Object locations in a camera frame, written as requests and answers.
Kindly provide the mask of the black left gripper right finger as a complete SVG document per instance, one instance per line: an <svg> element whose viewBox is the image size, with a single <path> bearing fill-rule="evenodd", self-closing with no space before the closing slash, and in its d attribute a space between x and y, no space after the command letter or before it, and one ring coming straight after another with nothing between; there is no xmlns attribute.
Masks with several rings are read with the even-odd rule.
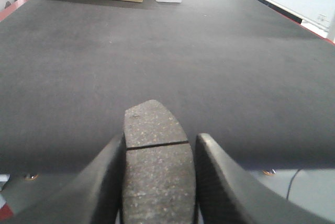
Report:
<svg viewBox="0 0 335 224"><path fill-rule="evenodd" d="M207 133L196 137L195 171L204 223L330 223L262 185Z"/></svg>

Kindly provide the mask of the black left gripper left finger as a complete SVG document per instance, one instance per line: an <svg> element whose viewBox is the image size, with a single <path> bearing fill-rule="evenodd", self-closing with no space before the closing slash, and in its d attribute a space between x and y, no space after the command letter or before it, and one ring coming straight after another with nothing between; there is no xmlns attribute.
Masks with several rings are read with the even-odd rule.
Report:
<svg viewBox="0 0 335 224"><path fill-rule="evenodd" d="M1 192L1 223L119 223L124 135L116 135L77 172L10 178Z"/></svg>

